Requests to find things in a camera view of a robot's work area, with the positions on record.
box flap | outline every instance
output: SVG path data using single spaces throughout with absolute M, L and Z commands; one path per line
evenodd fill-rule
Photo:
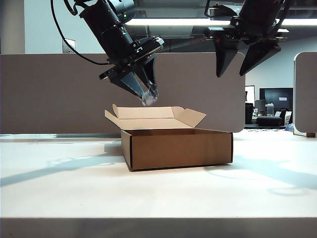
M 107 110 L 105 117 L 123 130 L 194 128 L 206 116 L 182 107 L 112 108 L 116 117 Z
M 176 114 L 175 119 L 194 128 L 202 121 L 202 119 L 204 119 L 205 116 L 206 114 L 204 113 L 200 113 L 187 108 L 181 113 Z
M 118 119 L 174 118 L 172 107 L 122 108 L 113 104 L 112 108 Z

black monitor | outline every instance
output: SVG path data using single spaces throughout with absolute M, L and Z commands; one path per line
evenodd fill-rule
M 274 111 L 282 108 L 293 110 L 293 88 L 260 88 L 260 100 L 273 103 Z

brown cardboard box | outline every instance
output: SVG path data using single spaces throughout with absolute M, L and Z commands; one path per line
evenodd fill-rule
M 206 114 L 181 107 L 120 108 L 105 117 L 121 128 L 130 170 L 232 163 L 233 135 L 194 128 Z

ceiling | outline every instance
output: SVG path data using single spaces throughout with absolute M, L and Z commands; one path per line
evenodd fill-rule
M 204 11 L 207 0 L 134 0 L 135 18 L 205 18 Z M 219 3 L 238 9 L 243 0 L 211 1 L 210 5 Z M 317 18 L 317 0 L 292 0 L 287 18 Z M 202 39 L 205 27 L 199 26 L 126 26 L 134 39 L 147 36 L 160 36 L 165 41 L 164 51 L 167 52 L 199 52 L 212 50 L 213 44 L 189 43 Z M 288 40 L 317 36 L 316 27 L 288 27 Z

white wall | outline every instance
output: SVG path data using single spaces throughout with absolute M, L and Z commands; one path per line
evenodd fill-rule
M 0 36 L 2 54 L 25 52 L 24 0 L 0 1 Z
M 76 40 L 77 51 L 104 53 L 84 19 L 71 15 L 63 0 L 54 0 L 54 6 L 64 36 Z M 25 53 L 62 53 L 62 39 L 53 21 L 50 0 L 25 0 L 24 7 Z
M 260 88 L 293 87 L 294 57 L 305 51 L 317 51 L 317 37 L 280 44 L 282 50 L 246 75 L 246 85 L 255 85 L 256 100 Z

